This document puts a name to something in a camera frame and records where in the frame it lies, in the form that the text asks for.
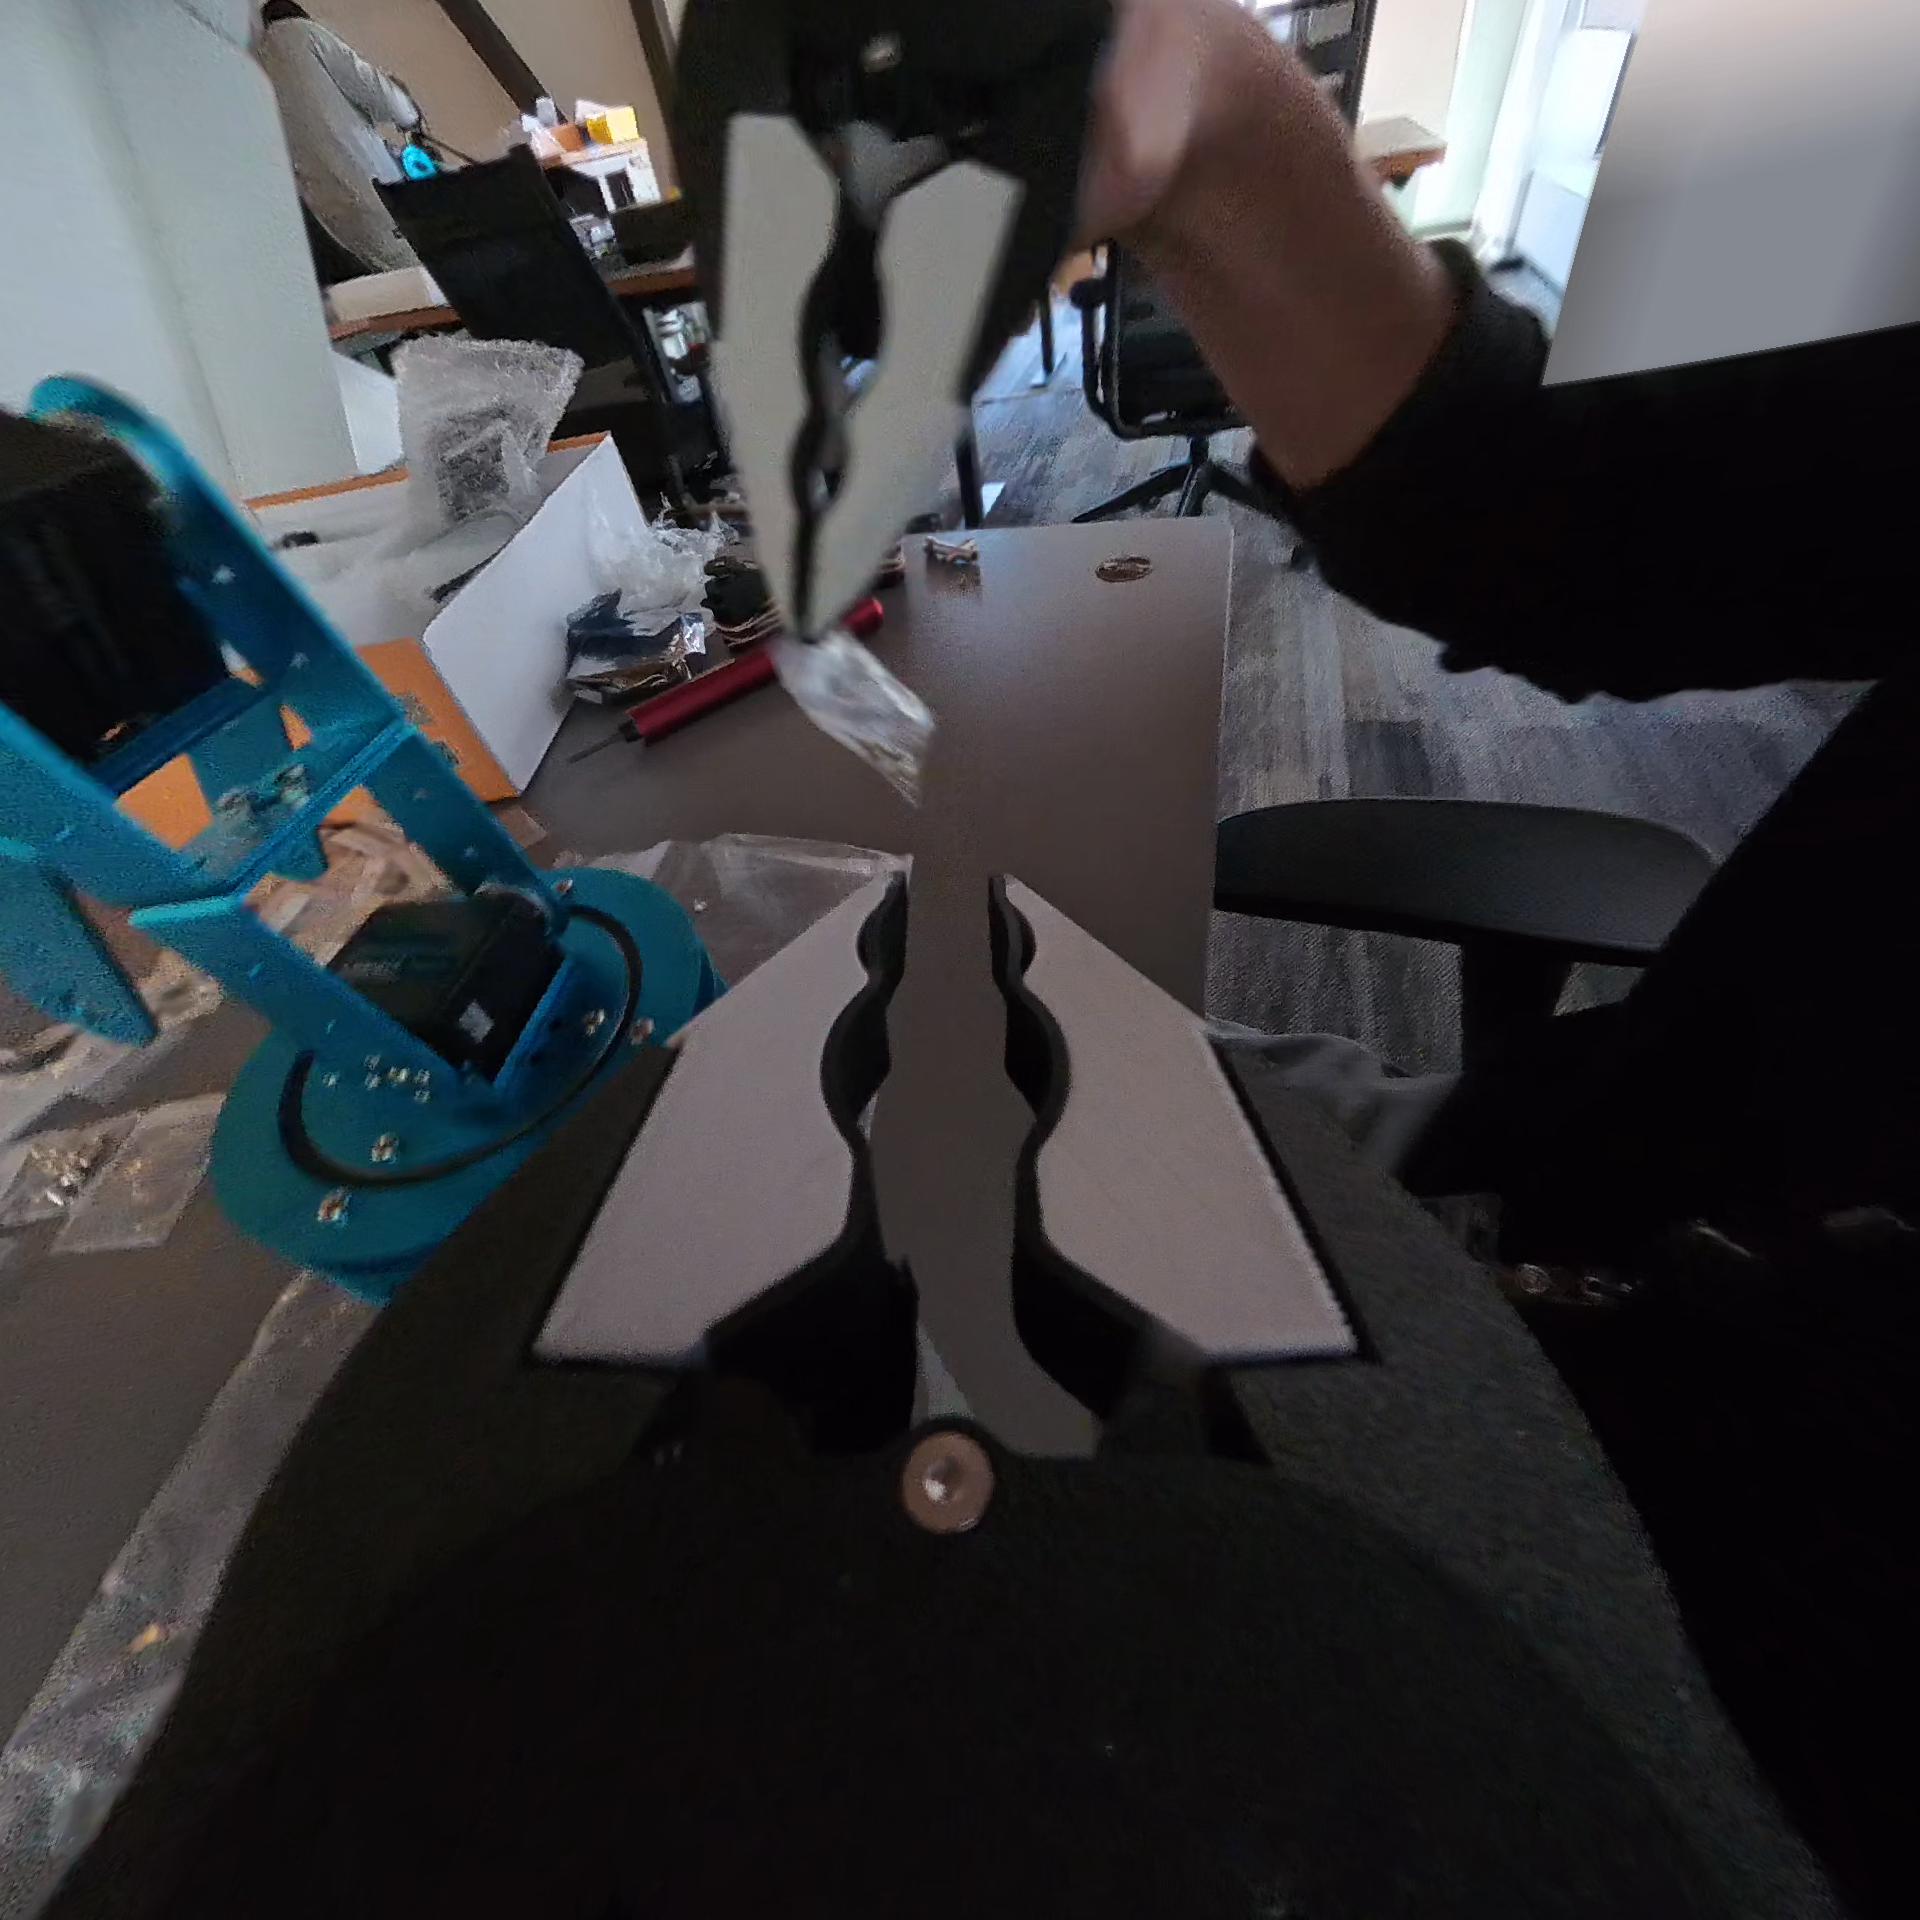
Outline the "white cardboard box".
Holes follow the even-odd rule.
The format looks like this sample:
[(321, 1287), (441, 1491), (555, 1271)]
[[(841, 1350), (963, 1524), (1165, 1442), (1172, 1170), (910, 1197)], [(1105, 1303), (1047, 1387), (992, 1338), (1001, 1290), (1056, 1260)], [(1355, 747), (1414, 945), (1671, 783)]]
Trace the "white cardboard box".
[[(19, 409), (48, 376), (110, 389), (158, 420), (236, 502), (273, 529), (316, 498), (395, 532), (404, 488), (365, 478), (343, 358), (305, 240), (273, 86), (252, 54), (252, 4), (2, 7), (2, 387)], [(539, 463), (532, 521), (424, 622), (366, 545), (302, 583), (378, 666), (407, 664), (424, 714), (454, 703), (467, 778), (524, 792), (573, 707), (567, 618), (592, 589), (596, 534), (637, 523), (604, 438)]]

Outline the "person's black clothed torso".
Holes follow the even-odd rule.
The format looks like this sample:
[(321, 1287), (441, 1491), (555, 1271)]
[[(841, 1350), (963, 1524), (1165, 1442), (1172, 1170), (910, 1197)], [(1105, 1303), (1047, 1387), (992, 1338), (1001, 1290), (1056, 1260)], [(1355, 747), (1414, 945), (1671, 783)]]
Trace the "person's black clothed torso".
[(1573, 1363), (1715, 1683), (1861, 1916), (1917, 1916), (1917, 667), (1565, 1066), (1478, 1104), (1585, 1256), (1717, 1229)]

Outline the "blue toy robot arm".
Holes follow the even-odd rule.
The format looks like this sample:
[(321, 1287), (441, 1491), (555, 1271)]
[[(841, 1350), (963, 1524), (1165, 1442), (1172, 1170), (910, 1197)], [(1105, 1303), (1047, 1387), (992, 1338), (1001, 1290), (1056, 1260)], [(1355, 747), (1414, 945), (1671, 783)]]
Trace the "blue toy robot arm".
[(2, 520), (5, 980), (153, 1043), (94, 901), (250, 1007), (217, 1201), (392, 1300), (722, 976), (652, 881), (539, 871), (127, 397), (48, 376), (5, 412)]

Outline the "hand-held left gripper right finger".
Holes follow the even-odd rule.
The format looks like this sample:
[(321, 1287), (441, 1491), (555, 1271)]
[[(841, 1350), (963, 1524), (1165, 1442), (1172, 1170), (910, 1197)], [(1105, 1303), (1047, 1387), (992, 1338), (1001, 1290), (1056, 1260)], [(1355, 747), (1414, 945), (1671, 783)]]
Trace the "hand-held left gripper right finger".
[(1359, 1363), (1359, 1324), (1206, 1022), (1014, 875), (989, 881), (1021, 1344), (1112, 1445), (1172, 1402), (1251, 1455), (1236, 1375)]

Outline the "pile of small hardware bags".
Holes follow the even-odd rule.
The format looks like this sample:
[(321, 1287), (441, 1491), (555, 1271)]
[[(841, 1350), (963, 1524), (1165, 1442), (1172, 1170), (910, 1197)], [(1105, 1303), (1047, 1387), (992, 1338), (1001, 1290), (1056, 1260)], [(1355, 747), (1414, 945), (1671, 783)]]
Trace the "pile of small hardware bags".
[(157, 1251), (208, 1176), (224, 1105), (211, 1091), (9, 1144), (5, 1241), (52, 1228), (56, 1254)]

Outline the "silver antistatic bag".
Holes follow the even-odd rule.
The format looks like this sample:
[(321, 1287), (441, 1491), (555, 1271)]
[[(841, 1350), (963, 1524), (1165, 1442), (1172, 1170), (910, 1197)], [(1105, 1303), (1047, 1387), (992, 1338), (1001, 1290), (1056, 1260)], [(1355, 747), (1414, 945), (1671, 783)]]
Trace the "silver antistatic bag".
[(637, 705), (708, 667), (703, 613), (645, 604), (612, 589), (567, 618), (565, 685), (592, 705)]

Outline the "clear screw packet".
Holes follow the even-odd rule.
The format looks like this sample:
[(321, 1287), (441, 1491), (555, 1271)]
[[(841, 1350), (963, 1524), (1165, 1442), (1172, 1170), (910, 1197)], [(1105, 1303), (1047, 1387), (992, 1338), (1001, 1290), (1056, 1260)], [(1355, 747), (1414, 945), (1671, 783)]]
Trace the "clear screw packet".
[(925, 799), (936, 722), (925, 701), (848, 628), (769, 643), (776, 679), (812, 726), (877, 774), (909, 806)]

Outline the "black mesh office chair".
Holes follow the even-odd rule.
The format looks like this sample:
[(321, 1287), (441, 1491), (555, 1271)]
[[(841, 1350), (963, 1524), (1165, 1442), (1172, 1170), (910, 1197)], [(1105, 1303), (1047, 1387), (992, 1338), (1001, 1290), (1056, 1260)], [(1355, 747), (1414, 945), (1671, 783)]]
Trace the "black mesh office chair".
[(1070, 290), (1081, 323), (1085, 404), (1117, 442), (1182, 442), (1186, 456), (1073, 521), (1113, 520), (1167, 497), (1177, 498), (1175, 515), (1198, 517), (1216, 495), (1282, 521), (1249, 472), (1216, 459), (1213, 442), (1238, 431), (1243, 420), (1186, 326), (1125, 250), (1105, 244), (1099, 256), (1097, 271)]

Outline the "person's right forearm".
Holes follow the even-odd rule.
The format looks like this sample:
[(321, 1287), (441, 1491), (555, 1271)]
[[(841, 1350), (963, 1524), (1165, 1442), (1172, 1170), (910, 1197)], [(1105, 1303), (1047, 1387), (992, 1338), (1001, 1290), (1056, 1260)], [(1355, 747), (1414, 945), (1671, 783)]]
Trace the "person's right forearm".
[(1452, 330), (1369, 446), (1311, 488), (1251, 455), (1331, 589), (1564, 703), (1917, 667), (1914, 323), (1550, 387), (1541, 319), (1434, 255)]

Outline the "person's right hand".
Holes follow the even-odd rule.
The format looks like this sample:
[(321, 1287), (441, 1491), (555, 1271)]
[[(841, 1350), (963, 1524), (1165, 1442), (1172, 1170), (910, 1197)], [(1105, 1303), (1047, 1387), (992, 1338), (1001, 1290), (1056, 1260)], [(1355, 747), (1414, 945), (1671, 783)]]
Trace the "person's right hand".
[(1324, 90), (1225, 3), (1113, 7), (1072, 233), (1075, 250), (1099, 244), (1165, 296), (1299, 490), (1361, 459), (1459, 305)]

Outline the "clear plastic wrap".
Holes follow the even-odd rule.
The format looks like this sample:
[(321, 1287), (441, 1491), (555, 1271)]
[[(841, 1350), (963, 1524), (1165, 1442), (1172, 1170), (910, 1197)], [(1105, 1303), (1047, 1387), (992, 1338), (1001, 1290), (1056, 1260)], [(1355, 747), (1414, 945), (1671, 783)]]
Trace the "clear plastic wrap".
[(712, 545), (672, 521), (596, 513), (588, 527), (594, 589), (632, 613), (690, 613), (705, 604)]

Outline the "wooden desk with clutter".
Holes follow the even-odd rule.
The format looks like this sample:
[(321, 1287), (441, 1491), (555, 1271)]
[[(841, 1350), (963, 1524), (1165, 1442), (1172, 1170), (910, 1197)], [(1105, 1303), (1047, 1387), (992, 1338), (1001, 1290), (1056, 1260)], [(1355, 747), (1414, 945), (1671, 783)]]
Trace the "wooden desk with clutter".
[[(555, 146), (534, 155), (544, 174), (551, 175), (554, 193), (565, 199), (574, 187), (590, 186), (600, 220), (607, 223), (636, 206), (659, 201), (659, 181), (649, 145), (643, 138), (610, 145)], [(433, 179), (459, 171), (469, 161), (454, 150), (432, 143), (426, 133), (410, 138), (400, 150), (407, 179)], [(603, 282), (620, 301), (645, 307), (676, 307), (698, 300), (690, 255), (678, 253), (659, 260), (632, 260), (621, 253), (596, 256)], [(400, 339), (414, 332), (433, 332), (459, 326), (459, 309), (446, 301), (439, 284), (426, 273), (401, 275), (394, 284), (378, 282), (373, 293), (350, 293), (346, 284), (323, 291), (327, 339), (336, 348), (349, 345)]]

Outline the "red screwdriver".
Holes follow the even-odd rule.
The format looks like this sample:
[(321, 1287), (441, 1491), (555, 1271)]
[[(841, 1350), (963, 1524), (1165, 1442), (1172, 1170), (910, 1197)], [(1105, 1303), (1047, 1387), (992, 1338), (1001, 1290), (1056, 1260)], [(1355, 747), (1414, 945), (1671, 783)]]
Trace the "red screwdriver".
[(608, 738), (577, 753), (577, 759), (618, 746), (645, 747), (659, 744), (675, 734), (683, 734), (706, 714), (734, 707), (773, 683), (776, 670), (769, 643), (777, 639), (787, 628), (757, 645), (731, 647), (710, 628), (710, 616), (705, 606), (694, 608), (694, 613), (703, 613), (708, 623), (708, 667), (687, 685), (637, 705), (592, 705), (580, 701), (588, 707), (604, 709), (615, 720)]

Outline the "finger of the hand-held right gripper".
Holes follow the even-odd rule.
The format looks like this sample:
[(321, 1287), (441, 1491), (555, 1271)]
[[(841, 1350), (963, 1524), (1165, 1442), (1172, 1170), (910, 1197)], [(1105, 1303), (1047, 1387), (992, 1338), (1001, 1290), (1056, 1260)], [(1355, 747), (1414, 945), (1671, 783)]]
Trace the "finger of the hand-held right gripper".
[(829, 156), (777, 112), (731, 121), (724, 167), (717, 387), (757, 564), (796, 637), (827, 632), (815, 545), (824, 297), (843, 237), (846, 189)]
[(827, 478), (806, 507), (806, 635), (860, 600), (909, 520), (939, 490), (1021, 184), (973, 158), (901, 191), (874, 250), (880, 340), (849, 392), (823, 371)]

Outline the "bubble wrap bundle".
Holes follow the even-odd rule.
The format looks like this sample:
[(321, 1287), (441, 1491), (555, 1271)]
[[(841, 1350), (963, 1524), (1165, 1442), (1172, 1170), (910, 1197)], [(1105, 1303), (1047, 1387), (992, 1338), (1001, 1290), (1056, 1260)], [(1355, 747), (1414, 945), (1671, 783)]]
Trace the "bubble wrap bundle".
[(528, 523), (539, 461), (586, 367), (524, 340), (415, 339), (394, 355), (406, 492), (424, 534), (470, 520)]

